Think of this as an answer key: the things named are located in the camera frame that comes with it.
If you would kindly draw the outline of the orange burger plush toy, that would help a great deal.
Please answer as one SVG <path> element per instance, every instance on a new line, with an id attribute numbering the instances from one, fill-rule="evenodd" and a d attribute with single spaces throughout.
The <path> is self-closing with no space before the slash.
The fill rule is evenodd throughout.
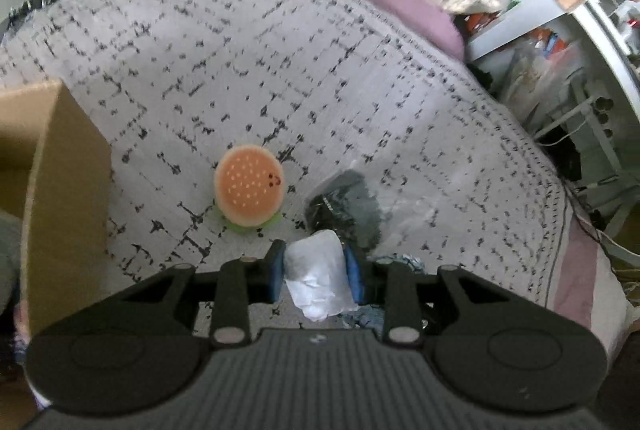
<path id="1" fill-rule="evenodd" d="M 214 192 L 216 206 L 229 222 L 241 228 L 258 228 L 282 206 L 282 164 L 263 147 L 235 146 L 218 162 Z"/>

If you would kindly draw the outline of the brown cardboard box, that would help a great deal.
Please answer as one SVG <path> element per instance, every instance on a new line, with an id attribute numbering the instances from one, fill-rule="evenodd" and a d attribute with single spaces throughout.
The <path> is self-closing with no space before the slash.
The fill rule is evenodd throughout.
<path id="1" fill-rule="evenodd" d="M 60 80 L 1 93 L 1 210 L 20 220 L 29 337 L 100 300 L 111 147 Z"/>

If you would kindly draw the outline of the dark grey bagged cloth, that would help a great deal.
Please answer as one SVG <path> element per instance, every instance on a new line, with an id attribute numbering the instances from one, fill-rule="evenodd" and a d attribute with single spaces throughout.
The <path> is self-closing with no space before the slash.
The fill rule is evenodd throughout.
<path id="1" fill-rule="evenodd" d="M 341 172 L 314 190 L 304 216 L 312 232 L 334 231 L 364 254 L 370 254 L 381 241 L 383 213 L 378 198 L 355 170 Z"/>

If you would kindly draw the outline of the white desk shelf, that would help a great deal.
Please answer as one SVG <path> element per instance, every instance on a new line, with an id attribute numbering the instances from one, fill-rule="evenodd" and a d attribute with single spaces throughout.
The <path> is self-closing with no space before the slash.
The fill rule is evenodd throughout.
<path id="1" fill-rule="evenodd" d="M 602 222 L 639 202 L 638 17 L 627 0 L 512 0 L 479 21 L 466 46 Z"/>

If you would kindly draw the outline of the white plastic item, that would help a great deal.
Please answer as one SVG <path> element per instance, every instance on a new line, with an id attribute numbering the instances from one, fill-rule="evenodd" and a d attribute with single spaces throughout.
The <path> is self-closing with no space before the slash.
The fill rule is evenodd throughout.
<path id="1" fill-rule="evenodd" d="M 284 279 L 294 306 L 312 322 L 356 311 L 349 287 L 346 257 L 331 230 L 293 242 L 284 253 Z"/>

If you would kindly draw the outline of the patterned grey bedspread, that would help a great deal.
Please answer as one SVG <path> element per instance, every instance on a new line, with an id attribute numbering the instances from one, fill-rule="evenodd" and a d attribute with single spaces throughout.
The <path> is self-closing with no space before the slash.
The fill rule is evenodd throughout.
<path id="1" fill-rule="evenodd" d="M 628 327 L 611 265 L 544 153 L 466 67 L 367 0 L 61 0 L 1 48 L 6 89 L 57 78 L 112 149 L 105 292 L 303 237 L 310 194 L 367 176 L 378 252 L 457 264 L 590 328 Z M 218 162 L 269 150 L 280 210 L 216 206 Z"/>

